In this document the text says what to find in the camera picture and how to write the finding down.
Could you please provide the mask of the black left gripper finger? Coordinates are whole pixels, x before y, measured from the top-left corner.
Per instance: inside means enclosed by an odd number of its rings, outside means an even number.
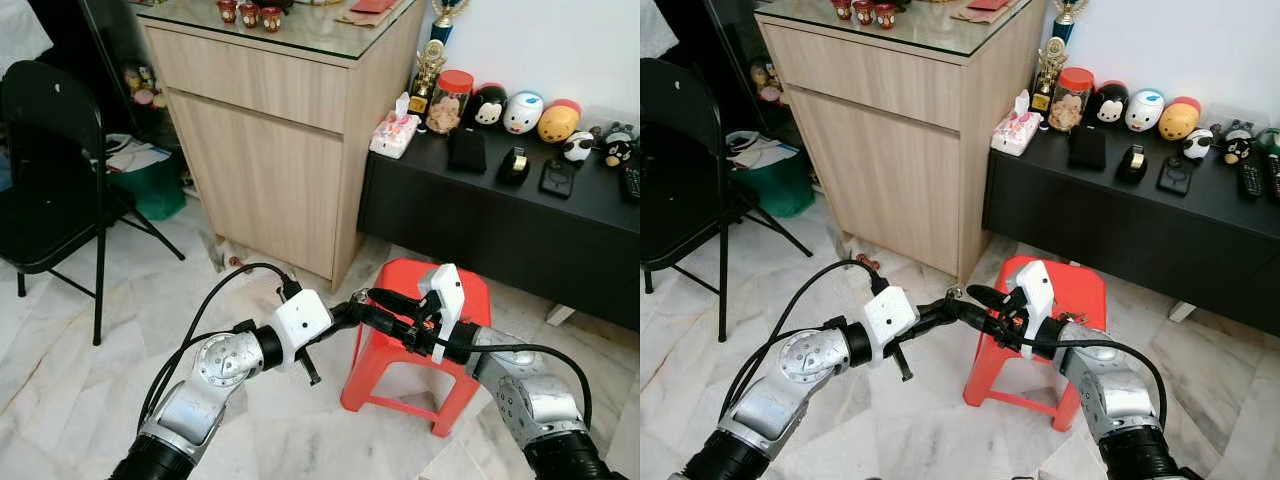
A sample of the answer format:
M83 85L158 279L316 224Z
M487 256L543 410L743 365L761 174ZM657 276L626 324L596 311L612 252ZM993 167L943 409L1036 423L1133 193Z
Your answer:
M370 326L375 332L390 337L393 334L393 314L375 305L346 302L346 325Z
M945 300L940 316L941 323L960 321L978 332L986 332L986 307L961 300Z

